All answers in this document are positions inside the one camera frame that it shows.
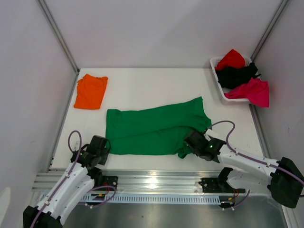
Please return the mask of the aluminium mounting rail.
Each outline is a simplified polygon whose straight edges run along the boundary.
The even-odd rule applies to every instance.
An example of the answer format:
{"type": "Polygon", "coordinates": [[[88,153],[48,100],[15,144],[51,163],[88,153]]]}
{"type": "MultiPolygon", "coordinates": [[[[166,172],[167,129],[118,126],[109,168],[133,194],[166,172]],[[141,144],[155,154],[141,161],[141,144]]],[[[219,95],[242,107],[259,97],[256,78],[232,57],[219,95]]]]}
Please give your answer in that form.
{"type": "MultiPolygon", "coordinates": [[[[51,190],[64,173],[63,170],[51,170],[36,175],[32,187],[33,192],[51,190]]],[[[104,170],[105,176],[117,176],[117,192],[126,194],[173,194],[194,195],[202,194],[202,187],[198,184],[201,178],[215,178],[219,171],[120,171],[104,170]]],[[[236,187],[251,190],[252,195],[270,196],[270,191],[262,188],[262,178],[259,182],[249,183],[245,173],[237,177],[236,187]]]]}

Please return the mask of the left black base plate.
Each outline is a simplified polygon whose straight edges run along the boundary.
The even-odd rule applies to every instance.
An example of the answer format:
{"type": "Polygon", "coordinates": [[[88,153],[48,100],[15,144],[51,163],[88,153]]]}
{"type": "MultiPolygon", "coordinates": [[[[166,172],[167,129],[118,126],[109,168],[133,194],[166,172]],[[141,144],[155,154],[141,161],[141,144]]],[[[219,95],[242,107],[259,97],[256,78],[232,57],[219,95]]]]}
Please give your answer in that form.
{"type": "Polygon", "coordinates": [[[118,176],[104,175],[101,183],[103,186],[107,185],[107,186],[112,186],[114,188],[117,188],[118,176]]]}

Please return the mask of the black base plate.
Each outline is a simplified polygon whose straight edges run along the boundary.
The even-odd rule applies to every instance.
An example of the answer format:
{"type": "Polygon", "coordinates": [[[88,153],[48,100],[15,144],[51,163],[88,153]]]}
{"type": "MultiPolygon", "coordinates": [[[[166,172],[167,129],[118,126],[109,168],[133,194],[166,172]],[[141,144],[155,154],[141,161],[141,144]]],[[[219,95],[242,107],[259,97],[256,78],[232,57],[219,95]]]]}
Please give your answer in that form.
{"type": "Polygon", "coordinates": [[[204,193],[234,193],[235,190],[224,179],[207,177],[201,178],[198,184],[204,193]]]}
{"type": "Polygon", "coordinates": [[[107,186],[112,186],[114,188],[117,188],[118,176],[104,175],[101,183],[103,186],[107,185],[107,186]]]}

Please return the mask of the left aluminium frame post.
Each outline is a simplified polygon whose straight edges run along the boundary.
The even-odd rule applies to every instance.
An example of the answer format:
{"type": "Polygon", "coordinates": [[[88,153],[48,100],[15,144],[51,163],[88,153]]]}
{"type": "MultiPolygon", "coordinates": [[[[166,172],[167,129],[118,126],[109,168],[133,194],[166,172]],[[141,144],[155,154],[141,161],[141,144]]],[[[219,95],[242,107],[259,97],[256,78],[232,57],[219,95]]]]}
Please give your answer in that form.
{"type": "Polygon", "coordinates": [[[45,0],[37,0],[36,3],[40,7],[42,14],[44,15],[48,25],[51,28],[51,31],[53,32],[57,42],[59,43],[64,55],[66,56],[68,62],[70,63],[73,71],[77,74],[79,73],[79,68],[68,48],[68,45],[59,29],[59,26],[56,23],[56,20],[54,16],[52,15],[51,10],[49,9],[47,2],[45,0]]]}

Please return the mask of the magenta t shirt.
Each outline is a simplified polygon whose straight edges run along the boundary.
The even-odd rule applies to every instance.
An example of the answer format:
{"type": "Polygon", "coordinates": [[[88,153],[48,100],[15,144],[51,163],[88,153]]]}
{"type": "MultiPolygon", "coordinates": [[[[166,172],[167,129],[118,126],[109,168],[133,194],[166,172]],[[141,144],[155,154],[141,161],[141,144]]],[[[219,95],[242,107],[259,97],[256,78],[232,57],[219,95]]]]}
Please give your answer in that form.
{"type": "Polygon", "coordinates": [[[249,82],[239,85],[224,95],[228,99],[248,99],[250,103],[261,108],[269,107],[269,84],[260,78],[251,78],[249,82]]]}

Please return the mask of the black t shirt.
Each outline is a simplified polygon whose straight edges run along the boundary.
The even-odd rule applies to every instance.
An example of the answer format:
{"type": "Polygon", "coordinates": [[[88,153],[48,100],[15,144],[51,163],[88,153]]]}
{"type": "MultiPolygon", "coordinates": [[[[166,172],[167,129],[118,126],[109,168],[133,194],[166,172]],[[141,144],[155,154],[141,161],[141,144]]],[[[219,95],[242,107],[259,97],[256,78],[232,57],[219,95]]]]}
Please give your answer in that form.
{"type": "Polygon", "coordinates": [[[227,67],[223,70],[216,70],[218,82],[222,88],[234,89],[242,84],[248,83],[251,78],[255,79],[260,76],[257,73],[258,68],[254,62],[240,69],[227,67]]]}

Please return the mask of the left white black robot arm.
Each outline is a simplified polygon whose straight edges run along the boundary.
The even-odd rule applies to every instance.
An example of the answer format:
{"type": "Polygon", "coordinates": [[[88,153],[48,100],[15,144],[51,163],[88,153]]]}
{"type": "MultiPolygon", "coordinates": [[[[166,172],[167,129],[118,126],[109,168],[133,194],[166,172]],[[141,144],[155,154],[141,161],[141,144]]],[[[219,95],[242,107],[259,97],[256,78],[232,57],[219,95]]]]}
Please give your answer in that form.
{"type": "Polygon", "coordinates": [[[61,228],[69,214],[90,191],[116,193],[116,184],[103,176],[98,164],[104,165],[111,149],[110,141],[93,136],[91,142],[74,150],[71,162],[49,193],[36,205],[23,212],[25,228],[61,228]]]}

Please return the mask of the red t shirt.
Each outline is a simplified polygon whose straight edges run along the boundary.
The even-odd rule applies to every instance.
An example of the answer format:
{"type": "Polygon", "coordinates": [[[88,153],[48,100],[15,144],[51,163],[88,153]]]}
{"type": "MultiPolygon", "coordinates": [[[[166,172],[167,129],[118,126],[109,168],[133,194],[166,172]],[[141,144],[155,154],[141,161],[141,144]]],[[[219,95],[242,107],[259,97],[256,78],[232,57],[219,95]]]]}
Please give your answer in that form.
{"type": "Polygon", "coordinates": [[[220,71],[227,67],[236,69],[243,68],[245,66],[245,59],[236,50],[230,50],[217,64],[216,70],[220,71]]]}

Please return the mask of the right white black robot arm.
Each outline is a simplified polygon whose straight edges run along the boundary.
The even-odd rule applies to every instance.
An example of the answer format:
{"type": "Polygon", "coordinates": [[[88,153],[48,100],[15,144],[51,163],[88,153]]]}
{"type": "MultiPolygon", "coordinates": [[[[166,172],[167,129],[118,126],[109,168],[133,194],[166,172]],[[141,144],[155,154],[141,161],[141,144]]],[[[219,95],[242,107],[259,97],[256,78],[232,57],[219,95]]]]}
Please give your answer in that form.
{"type": "Polygon", "coordinates": [[[269,194],[277,203],[296,208],[304,189],[304,177],[292,160],[250,155],[207,131],[193,130],[184,141],[197,157],[224,166],[216,178],[201,178],[203,192],[269,194]]]}

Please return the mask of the right aluminium frame post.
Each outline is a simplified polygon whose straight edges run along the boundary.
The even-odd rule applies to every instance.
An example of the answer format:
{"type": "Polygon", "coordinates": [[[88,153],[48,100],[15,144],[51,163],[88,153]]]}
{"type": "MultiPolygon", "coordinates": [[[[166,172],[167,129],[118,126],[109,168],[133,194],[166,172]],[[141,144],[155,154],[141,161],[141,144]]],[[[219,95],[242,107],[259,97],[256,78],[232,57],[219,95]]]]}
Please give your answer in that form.
{"type": "Polygon", "coordinates": [[[270,38],[272,32],[276,28],[276,25],[279,23],[280,18],[283,16],[284,12],[286,11],[288,5],[291,3],[291,0],[282,0],[280,1],[280,4],[278,5],[277,9],[275,10],[275,13],[273,14],[270,22],[268,23],[261,39],[259,40],[257,46],[255,47],[255,50],[253,51],[251,55],[251,60],[255,62],[257,57],[259,56],[261,50],[263,49],[265,43],[270,38]]]}

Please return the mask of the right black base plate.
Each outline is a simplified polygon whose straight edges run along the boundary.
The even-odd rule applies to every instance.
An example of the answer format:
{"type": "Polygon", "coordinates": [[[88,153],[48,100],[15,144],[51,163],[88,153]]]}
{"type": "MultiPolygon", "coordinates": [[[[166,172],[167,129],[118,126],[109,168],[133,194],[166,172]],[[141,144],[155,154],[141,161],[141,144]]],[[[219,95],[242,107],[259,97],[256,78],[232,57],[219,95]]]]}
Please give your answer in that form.
{"type": "Polygon", "coordinates": [[[201,178],[198,184],[204,193],[234,193],[235,190],[224,179],[207,177],[201,178]]]}

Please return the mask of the white plastic basket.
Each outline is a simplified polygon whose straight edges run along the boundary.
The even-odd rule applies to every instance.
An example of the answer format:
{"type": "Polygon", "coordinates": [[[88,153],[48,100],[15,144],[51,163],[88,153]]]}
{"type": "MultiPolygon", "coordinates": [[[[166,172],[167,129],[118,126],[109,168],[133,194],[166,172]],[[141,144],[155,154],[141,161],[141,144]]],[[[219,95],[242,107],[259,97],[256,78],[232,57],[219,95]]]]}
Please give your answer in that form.
{"type": "Polygon", "coordinates": [[[260,78],[258,69],[248,57],[243,57],[245,66],[236,69],[231,66],[218,70],[217,66],[224,57],[213,57],[210,59],[211,68],[216,82],[216,88],[219,98],[223,105],[250,104],[247,98],[227,98],[226,93],[240,86],[243,83],[249,82],[250,78],[260,78]]]}

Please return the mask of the aluminium frame post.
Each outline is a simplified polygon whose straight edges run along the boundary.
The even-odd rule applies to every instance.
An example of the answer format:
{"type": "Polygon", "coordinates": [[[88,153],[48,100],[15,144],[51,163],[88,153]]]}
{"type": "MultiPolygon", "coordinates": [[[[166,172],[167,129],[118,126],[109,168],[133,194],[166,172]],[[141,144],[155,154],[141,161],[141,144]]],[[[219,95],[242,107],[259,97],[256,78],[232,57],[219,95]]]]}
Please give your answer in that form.
{"type": "Polygon", "coordinates": [[[276,28],[276,25],[279,23],[280,18],[283,16],[284,12],[286,11],[288,5],[291,3],[291,0],[282,0],[280,1],[280,4],[278,5],[277,9],[275,10],[275,13],[273,14],[270,22],[268,23],[261,39],[259,40],[257,46],[255,47],[255,50],[253,51],[251,55],[251,60],[255,62],[257,57],[259,56],[261,50],[263,49],[265,43],[270,38],[272,32],[276,28]]]}
{"type": "Polygon", "coordinates": [[[52,15],[51,10],[49,9],[47,2],[45,0],[37,0],[36,3],[40,7],[42,14],[44,15],[48,25],[51,28],[51,31],[53,32],[57,42],[59,43],[64,55],[66,56],[68,62],[70,63],[73,71],[77,74],[79,73],[79,68],[68,48],[68,45],[59,29],[59,26],[56,23],[56,20],[54,16],[52,15]]]}

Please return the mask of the green t shirt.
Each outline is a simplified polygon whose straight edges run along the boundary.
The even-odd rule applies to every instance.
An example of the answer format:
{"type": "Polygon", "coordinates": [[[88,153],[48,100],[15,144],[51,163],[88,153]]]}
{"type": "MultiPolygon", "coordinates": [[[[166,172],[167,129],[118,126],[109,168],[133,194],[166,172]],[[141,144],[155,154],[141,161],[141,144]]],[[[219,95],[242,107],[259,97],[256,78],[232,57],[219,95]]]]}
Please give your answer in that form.
{"type": "Polygon", "coordinates": [[[184,137],[192,130],[204,131],[211,120],[203,98],[139,111],[109,109],[105,136],[115,155],[177,155],[184,159],[191,150],[184,137]]]}

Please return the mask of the orange folded t shirt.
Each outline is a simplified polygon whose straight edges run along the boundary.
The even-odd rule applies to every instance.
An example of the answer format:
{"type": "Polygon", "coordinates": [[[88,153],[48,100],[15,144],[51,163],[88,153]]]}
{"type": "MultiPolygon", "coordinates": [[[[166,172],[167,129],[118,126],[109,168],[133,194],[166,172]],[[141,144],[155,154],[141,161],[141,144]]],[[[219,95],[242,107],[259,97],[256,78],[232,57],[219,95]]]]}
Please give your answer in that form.
{"type": "Polygon", "coordinates": [[[77,95],[74,108],[98,110],[106,92],[108,77],[95,77],[89,74],[77,82],[77,95]]]}

